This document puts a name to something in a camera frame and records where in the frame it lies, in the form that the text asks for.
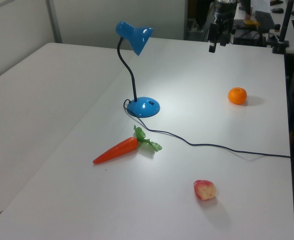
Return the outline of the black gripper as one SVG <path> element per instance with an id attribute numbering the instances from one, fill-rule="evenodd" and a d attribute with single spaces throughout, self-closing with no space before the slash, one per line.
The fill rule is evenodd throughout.
<path id="1" fill-rule="evenodd" d="M 214 53 L 217 45 L 218 25 L 222 26 L 220 31 L 220 45 L 225 47 L 228 43 L 228 30 L 226 26 L 232 26 L 236 14 L 237 2 L 215 2 L 214 3 L 214 22 L 210 24 L 207 35 L 209 52 Z"/>

